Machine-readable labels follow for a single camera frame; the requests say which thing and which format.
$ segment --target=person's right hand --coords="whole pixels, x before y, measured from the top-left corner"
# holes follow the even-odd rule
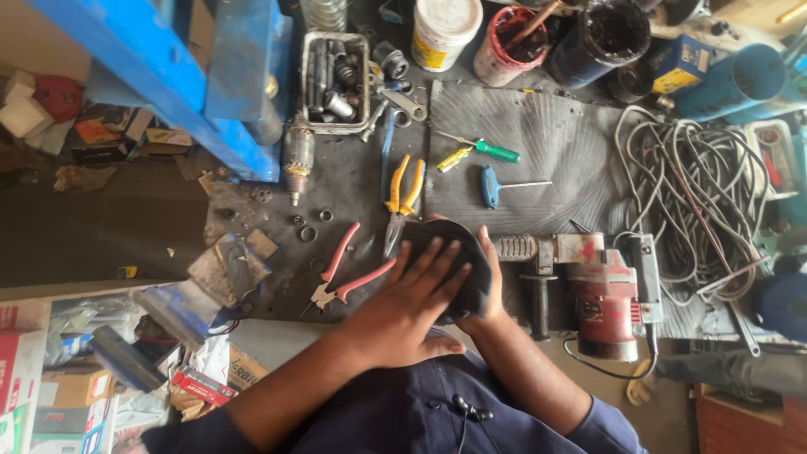
[[[508,317],[502,305],[502,271],[499,268],[499,256],[496,254],[496,247],[493,246],[493,242],[488,236],[486,225],[479,227],[476,237],[482,251],[485,253],[485,257],[487,257],[487,263],[491,266],[491,294],[485,305],[484,317],[471,314],[456,321],[459,329],[470,336],[495,325],[502,318]]]

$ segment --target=blue container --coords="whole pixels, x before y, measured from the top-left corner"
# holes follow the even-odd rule
[[[550,58],[550,75],[580,88],[638,60],[650,47],[650,21],[634,0],[591,0]]]
[[[798,85],[788,76],[784,88],[778,95],[764,103],[757,104],[725,116],[729,124],[745,124],[757,120],[767,120],[792,111],[807,109],[807,99],[799,91]]]
[[[785,79],[784,62],[776,49],[752,44],[714,64],[706,79],[675,104],[685,118],[713,120],[777,96]]]

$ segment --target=yellow-handled pliers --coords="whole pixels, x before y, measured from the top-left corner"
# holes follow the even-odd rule
[[[404,171],[409,163],[409,155],[403,156],[403,161],[400,167],[395,169],[392,174],[390,182],[390,201],[384,204],[390,210],[390,223],[387,226],[387,235],[384,238],[384,258],[388,259],[392,255],[392,248],[398,241],[401,229],[404,227],[404,218],[415,212],[412,205],[417,201],[420,196],[420,189],[423,187],[423,174],[426,169],[426,163],[423,159],[417,160],[417,168],[415,169],[415,178],[412,180],[412,188],[403,203],[400,203],[400,189],[401,179],[404,177]]]

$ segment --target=spanner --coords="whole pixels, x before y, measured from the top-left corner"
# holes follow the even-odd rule
[[[742,341],[746,344],[746,347],[748,347],[751,356],[759,356],[759,344],[757,344],[754,336],[751,335],[751,330],[748,329],[748,323],[746,323],[746,318],[742,315],[740,304],[737,301],[727,301],[726,304],[729,305],[729,309],[731,309],[731,313],[734,315],[734,320],[737,322],[737,326],[740,327]]]

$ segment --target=power drill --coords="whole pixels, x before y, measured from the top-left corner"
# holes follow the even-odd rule
[[[650,353],[653,358],[658,355],[656,325],[663,320],[663,310],[652,235],[625,235],[622,241],[629,263],[625,263],[619,250],[605,248],[602,233],[558,233],[547,238],[522,233],[494,236],[492,241],[501,262],[528,263],[521,278],[534,282],[531,325],[535,340],[550,338],[546,281],[558,278],[553,274],[556,263],[565,263],[579,319],[580,353],[599,359],[635,361],[638,346],[634,327],[641,332],[640,326],[644,325]],[[564,343],[570,355],[618,376],[571,353],[567,347],[571,340],[574,339]]]

